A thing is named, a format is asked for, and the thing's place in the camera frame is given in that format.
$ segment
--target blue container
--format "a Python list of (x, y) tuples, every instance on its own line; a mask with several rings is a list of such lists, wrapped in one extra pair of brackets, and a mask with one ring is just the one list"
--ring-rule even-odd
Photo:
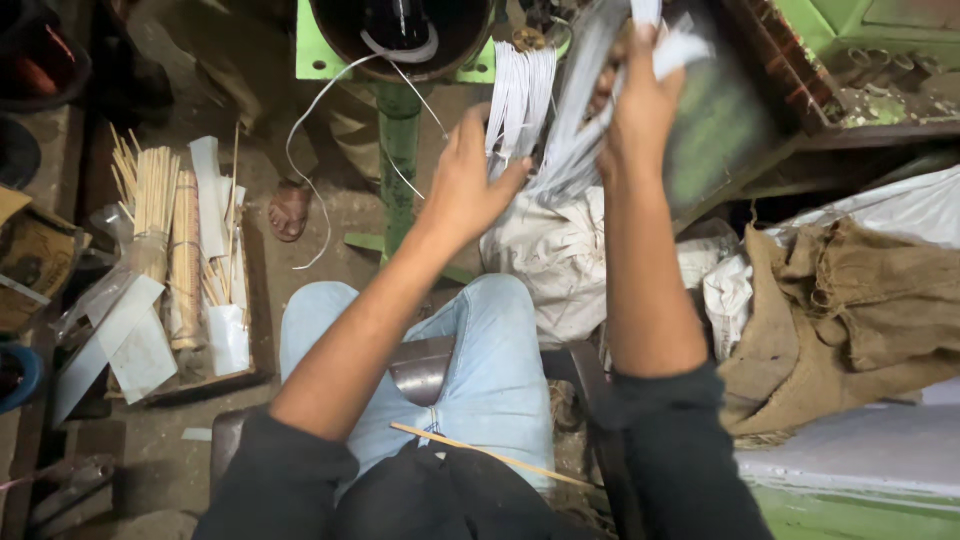
[(0, 354), (15, 357), (23, 369), (23, 381), (10, 395), (0, 397), (0, 414), (4, 414), (27, 403), (34, 395), (43, 380), (43, 360), (30, 349), (12, 343), (0, 345)]

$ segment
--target knee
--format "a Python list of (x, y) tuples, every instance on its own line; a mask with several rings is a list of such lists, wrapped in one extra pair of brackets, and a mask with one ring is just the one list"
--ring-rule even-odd
[(533, 310), (534, 302), (527, 285), (510, 274), (486, 274), (474, 280), (467, 289), (474, 297), (494, 301), (498, 306)]
[(304, 285), (290, 297), (287, 303), (286, 313), (304, 312), (307, 309), (316, 307), (332, 307), (343, 304), (345, 306), (353, 302), (360, 293), (346, 283), (340, 282), (315, 282)]

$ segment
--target person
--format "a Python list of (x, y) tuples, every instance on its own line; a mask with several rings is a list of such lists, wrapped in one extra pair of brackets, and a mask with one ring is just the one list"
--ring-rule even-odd
[[(201, 86), (223, 105), (230, 100), (240, 123), (279, 176), (267, 208), (271, 232), (296, 241), (306, 228), (310, 194), (307, 180), (287, 159), (286, 142), (297, 119), (299, 86), (291, 78), (293, 59), (288, 26), (295, 2), (273, 0), (182, 0), (169, 3), (157, 20), (179, 49), (196, 59)], [(380, 178), (376, 100), (360, 85), (338, 83), (324, 96), (318, 113), (337, 146), (364, 178)], [(299, 164), (304, 174), (309, 167)]]
[[(651, 538), (769, 539), (719, 424), (722, 383), (676, 262), (661, 168), (684, 73), (657, 82), (653, 36), (644, 27), (628, 48), (629, 76), (597, 161), (615, 370), (613, 402), (595, 420), (624, 434)], [(480, 278), (403, 332), (444, 266), (510, 205), (531, 166), (518, 160), (488, 184), (487, 113), (489, 105), (469, 110), (451, 132), (420, 218), (366, 290), (314, 283), (291, 300), (285, 383), (247, 421), (195, 538), (593, 537), (549, 509), (538, 494), (549, 489), (544, 478), (389, 427), (430, 428), (553, 465), (533, 306), (518, 280)], [(437, 404), (404, 402), (386, 369), (393, 348), (451, 334)]]

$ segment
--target black jacket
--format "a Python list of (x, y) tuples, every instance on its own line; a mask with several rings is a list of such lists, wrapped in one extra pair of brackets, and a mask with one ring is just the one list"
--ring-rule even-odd
[[(613, 386), (612, 399), (594, 411), (595, 420), (624, 432), (650, 538), (772, 538), (717, 419), (723, 384), (712, 367), (660, 380), (615, 377)], [(408, 445), (370, 469), (334, 510), (337, 482), (354, 478), (357, 469), (344, 444), (260, 411), (244, 427), (240, 449), (194, 538), (593, 537), (552, 512), (509, 467), (476, 451)]]

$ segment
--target chair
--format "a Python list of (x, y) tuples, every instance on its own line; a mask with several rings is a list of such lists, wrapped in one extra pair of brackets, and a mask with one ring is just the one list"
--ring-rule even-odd
[[(403, 397), (420, 406), (431, 406), (440, 399), (454, 345), (454, 337), (436, 337), (402, 343), (396, 348), (390, 359), (390, 372)], [(591, 405), (609, 391), (596, 349), (589, 343), (571, 343), (559, 351), (543, 352), (540, 357), (548, 379), (573, 384), (577, 399), (588, 415)], [(224, 412), (213, 421), (211, 493), (236, 454), (243, 424), (253, 409)], [(640, 506), (627, 472), (622, 434), (603, 430), (588, 420), (587, 437), (596, 455), (619, 537), (621, 540), (643, 538)]]

